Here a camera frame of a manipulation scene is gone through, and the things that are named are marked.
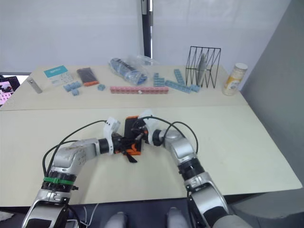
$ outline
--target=green zip tie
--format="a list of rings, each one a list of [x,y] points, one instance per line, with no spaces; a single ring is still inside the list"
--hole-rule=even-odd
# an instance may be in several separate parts
[[[43,180],[46,181],[46,182],[54,183],[54,184],[68,184],[68,185],[73,185],[74,184],[73,181],[62,180],[60,178],[44,177]]]

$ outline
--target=plastic bag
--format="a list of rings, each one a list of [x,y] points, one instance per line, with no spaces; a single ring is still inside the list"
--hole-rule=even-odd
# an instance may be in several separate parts
[[[120,77],[133,85],[143,84],[150,76],[143,66],[155,65],[156,62],[148,57],[128,57],[127,60],[112,58],[109,62],[111,69]]]

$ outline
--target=wire rack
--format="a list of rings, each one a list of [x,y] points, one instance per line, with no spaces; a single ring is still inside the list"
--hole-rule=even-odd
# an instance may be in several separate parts
[[[218,47],[191,46],[186,64],[186,85],[195,84],[208,88],[210,81],[215,88],[221,49]]]

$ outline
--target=gray pants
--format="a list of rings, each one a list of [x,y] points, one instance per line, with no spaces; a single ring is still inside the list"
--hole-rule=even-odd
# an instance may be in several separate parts
[[[126,228],[127,216],[123,212],[110,217],[104,228]],[[189,228],[185,217],[177,208],[170,208],[167,214],[167,228]]]

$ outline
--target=blue plastic bag contents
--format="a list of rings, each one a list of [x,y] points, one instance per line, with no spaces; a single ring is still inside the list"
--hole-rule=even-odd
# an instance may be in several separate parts
[[[140,85],[147,80],[147,75],[142,70],[128,64],[120,58],[112,58],[109,63],[112,70],[133,85]]]

